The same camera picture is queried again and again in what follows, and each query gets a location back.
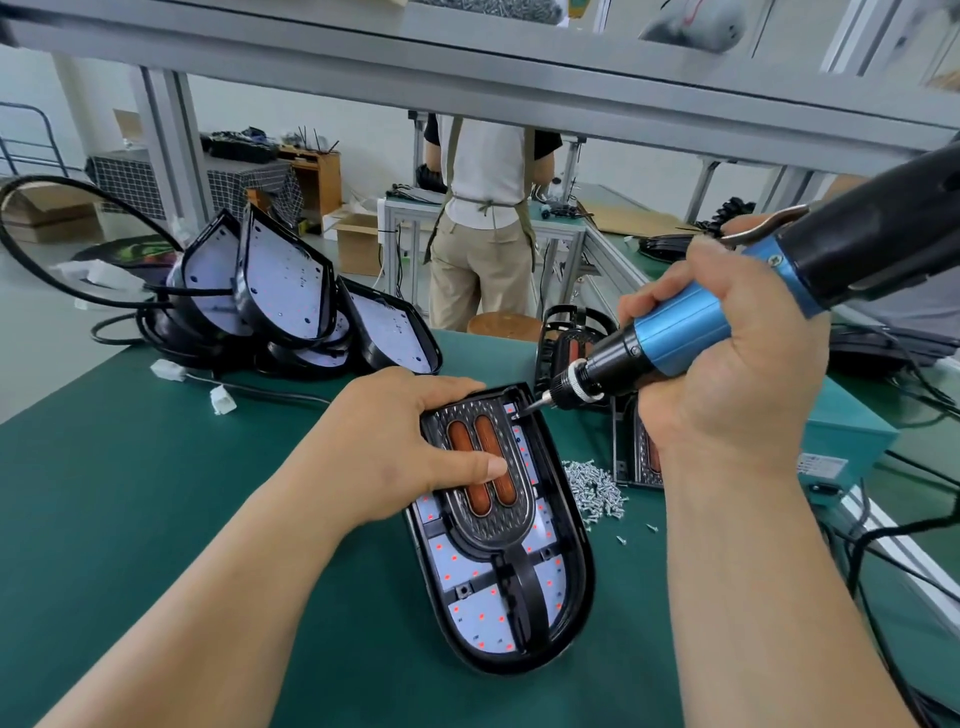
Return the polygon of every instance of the round stool seat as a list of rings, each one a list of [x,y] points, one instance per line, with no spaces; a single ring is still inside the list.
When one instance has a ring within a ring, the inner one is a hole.
[[[520,313],[506,311],[492,311],[480,313],[470,319],[467,324],[467,333],[476,333],[481,336],[496,336],[501,339],[515,339],[517,341],[532,341],[535,344],[540,340],[540,319],[524,316]]]

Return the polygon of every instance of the white label on box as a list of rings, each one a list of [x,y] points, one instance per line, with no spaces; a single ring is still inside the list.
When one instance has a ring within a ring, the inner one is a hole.
[[[849,460],[844,460],[840,457],[801,452],[800,459],[797,460],[797,473],[800,475],[810,475],[811,477],[825,477],[833,480],[849,462]]]

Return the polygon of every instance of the person's right hand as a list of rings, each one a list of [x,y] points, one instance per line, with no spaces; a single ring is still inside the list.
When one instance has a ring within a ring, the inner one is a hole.
[[[624,297],[625,323],[696,279],[720,299],[732,336],[685,376],[640,391],[640,418],[671,463],[796,473],[804,424],[827,369],[829,316],[807,321],[780,277],[755,258],[695,238],[687,260]]]

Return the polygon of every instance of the electric screwdriver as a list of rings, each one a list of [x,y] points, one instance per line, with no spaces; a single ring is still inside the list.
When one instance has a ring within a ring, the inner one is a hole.
[[[850,299],[873,300],[960,264],[960,142],[895,167],[816,210],[791,207],[723,239],[755,241],[763,260],[810,318]],[[703,350],[729,338],[720,302],[696,282],[593,347],[556,375],[541,398],[573,409],[679,376]]]

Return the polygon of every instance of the pile of screws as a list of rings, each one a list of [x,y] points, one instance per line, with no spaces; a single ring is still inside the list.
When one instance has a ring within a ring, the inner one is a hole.
[[[618,521],[623,518],[623,502],[627,499],[621,495],[610,473],[597,468],[592,460],[588,463],[567,460],[564,471],[584,523],[597,523],[602,516]]]

